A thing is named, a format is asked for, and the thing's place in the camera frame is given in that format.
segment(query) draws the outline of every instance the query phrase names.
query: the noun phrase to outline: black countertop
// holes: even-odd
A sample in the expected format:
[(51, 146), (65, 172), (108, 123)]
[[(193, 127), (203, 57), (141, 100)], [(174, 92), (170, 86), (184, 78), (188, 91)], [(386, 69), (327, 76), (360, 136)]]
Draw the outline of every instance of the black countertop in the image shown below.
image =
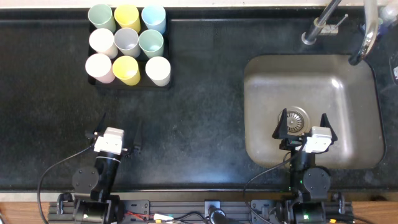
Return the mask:
[[(124, 159), (115, 191), (241, 189), (265, 168), (244, 145), (243, 70), (263, 54), (350, 54), (362, 36), (362, 9), (349, 11), (339, 34), (303, 45), (319, 9), (169, 9), (169, 91), (97, 89), (87, 83), (86, 9), (0, 11), (0, 190), (36, 188), (55, 162), (87, 146), (84, 131), (104, 112), (107, 125), (125, 130), (127, 143), (143, 120), (140, 156)], [(398, 189), (398, 29), (369, 55), (376, 74), (386, 156), (366, 170), (332, 170), (333, 190)], [(93, 165), (95, 153), (54, 168), (45, 190), (71, 190), (73, 173)], [(287, 190), (289, 174), (276, 170), (257, 189)]]

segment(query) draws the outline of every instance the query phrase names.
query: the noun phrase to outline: sink drain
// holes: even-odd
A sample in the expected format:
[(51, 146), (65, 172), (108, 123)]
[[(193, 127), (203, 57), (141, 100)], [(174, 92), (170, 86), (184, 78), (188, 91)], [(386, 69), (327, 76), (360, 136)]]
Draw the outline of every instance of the sink drain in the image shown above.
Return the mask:
[(301, 108), (293, 106), (287, 108), (287, 127), (289, 134), (300, 135), (307, 131), (310, 125), (310, 118), (308, 114)]

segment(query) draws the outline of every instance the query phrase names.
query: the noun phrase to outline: wooden surface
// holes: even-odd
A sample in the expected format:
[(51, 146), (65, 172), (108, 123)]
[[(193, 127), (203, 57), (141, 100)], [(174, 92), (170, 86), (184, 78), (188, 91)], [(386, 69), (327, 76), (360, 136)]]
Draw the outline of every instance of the wooden surface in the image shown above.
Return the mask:
[[(353, 205), (356, 216), (374, 223), (398, 223), (398, 202), (354, 202)], [(47, 214), (49, 203), (43, 202), (42, 207)], [(43, 223), (35, 202), (0, 202), (0, 211), (7, 224)]]

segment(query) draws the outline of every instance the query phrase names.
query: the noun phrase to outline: faucet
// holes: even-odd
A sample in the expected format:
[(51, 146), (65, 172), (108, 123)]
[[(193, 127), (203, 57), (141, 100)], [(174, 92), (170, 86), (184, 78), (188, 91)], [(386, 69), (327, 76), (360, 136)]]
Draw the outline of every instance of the faucet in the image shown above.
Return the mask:
[[(330, 18), (331, 14), (336, 10), (341, 0), (332, 0), (329, 5), (322, 12), (321, 16), (313, 21), (308, 32), (303, 33), (302, 41), (304, 44), (312, 45), (317, 40), (317, 36), (321, 34), (321, 31), (326, 27), (326, 22)], [(348, 62), (351, 65), (357, 65), (362, 59), (364, 59), (371, 51), (373, 44), (376, 40), (377, 32), (379, 29), (379, 15), (377, 13), (377, 0), (364, 0), (366, 30), (363, 39), (363, 43), (358, 50), (358, 53), (353, 54)]]

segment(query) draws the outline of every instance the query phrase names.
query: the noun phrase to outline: white cup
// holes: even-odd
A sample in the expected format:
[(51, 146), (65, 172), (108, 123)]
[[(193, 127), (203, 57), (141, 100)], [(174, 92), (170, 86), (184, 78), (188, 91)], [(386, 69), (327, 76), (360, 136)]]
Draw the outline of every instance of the white cup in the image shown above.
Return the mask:
[(116, 24), (114, 22), (112, 9), (105, 4), (97, 4), (88, 11), (88, 19), (97, 29), (105, 28), (114, 32)]
[(166, 31), (166, 11), (162, 6), (147, 6), (141, 12), (142, 20), (148, 29), (164, 34)]
[(149, 59), (145, 66), (145, 72), (157, 86), (166, 86), (170, 82), (171, 66), (166, 58), (153, 57)]
[(138, 34), (132, 28), (119, 29), (114, 35), (114, 43), (118, 49), (128, 56), (138, 57), (141, 49), (138, 45)]
[(139, 46), (149, 57), (163, 56), (164, 40), (157, 30), (145, 30), (139, 36)]
[(86, 61), (86, 71), (101, 83), (111, 83), (115, 76), (112, 72), (112, 62), (105, 54), (93, 54)]
[(114, 37), (110, 30), (100, 28), (94, 30), (88, 39), (91, 48), (96, 52), (105, 54), (110, 59), (115, 58), (118, 54), (118, 48), (114, 44)]

